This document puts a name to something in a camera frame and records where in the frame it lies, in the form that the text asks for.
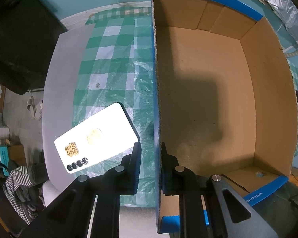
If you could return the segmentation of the blue-edged cardboard box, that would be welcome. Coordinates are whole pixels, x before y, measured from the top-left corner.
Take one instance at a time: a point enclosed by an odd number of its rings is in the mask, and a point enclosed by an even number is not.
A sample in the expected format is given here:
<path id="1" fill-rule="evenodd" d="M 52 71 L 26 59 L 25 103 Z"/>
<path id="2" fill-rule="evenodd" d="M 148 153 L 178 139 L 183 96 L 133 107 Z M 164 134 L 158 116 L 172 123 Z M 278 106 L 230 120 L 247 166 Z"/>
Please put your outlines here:
<path id="1" fill-rule="evenodd" d="M 279 38 L 239 0 L 152 0 L 157 229 L 181 237 L 277 237 L 254 206 L 282 187 L 298 103 Z M 161 143 L 195 173 L 166 196 Z"/>

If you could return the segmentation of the white smartphone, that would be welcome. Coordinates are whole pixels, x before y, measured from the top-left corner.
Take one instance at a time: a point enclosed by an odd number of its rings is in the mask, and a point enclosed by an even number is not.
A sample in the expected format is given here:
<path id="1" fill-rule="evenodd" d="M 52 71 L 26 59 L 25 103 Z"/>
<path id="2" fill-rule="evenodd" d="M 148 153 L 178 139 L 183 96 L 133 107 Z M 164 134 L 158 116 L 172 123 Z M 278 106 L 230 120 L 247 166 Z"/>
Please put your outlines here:
<path id="1" fill-rule="evenodd" d="M 69 174 L 75 174 L 132 148 L 139 136 L 120 103 L 98 111 L 69 131 L 54 144 Z"/>

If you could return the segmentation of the striped clothing pile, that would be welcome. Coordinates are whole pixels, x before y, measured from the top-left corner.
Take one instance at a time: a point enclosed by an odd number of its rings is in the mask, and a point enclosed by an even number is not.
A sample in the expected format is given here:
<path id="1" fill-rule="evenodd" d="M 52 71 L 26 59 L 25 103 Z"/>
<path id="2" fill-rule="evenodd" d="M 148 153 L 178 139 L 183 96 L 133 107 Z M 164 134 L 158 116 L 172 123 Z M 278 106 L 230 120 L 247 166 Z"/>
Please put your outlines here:
<path id="1" fill-rule="evenodd" d="M 16 167 L 6 179 L 4 194 L 26 224 L 30 224 L 45 208 L 39 188 L 48 180 L 44 163 Z"/>

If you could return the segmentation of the green checkered tablecloth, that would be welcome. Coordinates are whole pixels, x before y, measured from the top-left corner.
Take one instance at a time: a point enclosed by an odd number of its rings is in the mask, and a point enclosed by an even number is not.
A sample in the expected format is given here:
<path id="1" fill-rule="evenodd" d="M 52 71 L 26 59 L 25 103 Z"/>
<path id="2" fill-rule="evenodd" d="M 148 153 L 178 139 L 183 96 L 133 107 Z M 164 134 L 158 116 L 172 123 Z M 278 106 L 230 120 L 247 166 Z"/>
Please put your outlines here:
<path id="1" fill-rule="evenodd" d="M 124 6 L 92 14 L 94 29 L 78 71 L 73 99 L 73 125 L 107 106 L 124 105 L 140 142 L 141 167 L 135 196 L 123 196 L 123 206 L 154 207 L 152 10 Z"/>

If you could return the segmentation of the teal cardboard box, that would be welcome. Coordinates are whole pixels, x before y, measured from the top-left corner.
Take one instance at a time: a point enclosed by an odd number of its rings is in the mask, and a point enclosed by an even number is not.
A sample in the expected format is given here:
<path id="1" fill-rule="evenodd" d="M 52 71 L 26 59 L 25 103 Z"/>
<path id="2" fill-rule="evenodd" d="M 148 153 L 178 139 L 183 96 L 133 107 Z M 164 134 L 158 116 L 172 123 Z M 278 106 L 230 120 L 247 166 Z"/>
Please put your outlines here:
<path id="1" fill-rule="evenodd" d="M 8 168 L 8 162 L 9 162 L 9 156 L 8 156 L 8 148 L 6 145 L 0 145 L 0 162 L 5 166 L 3 168 L 3 173 L 5 176 L 9 175 L 9 172 L 7 170 Z"/>

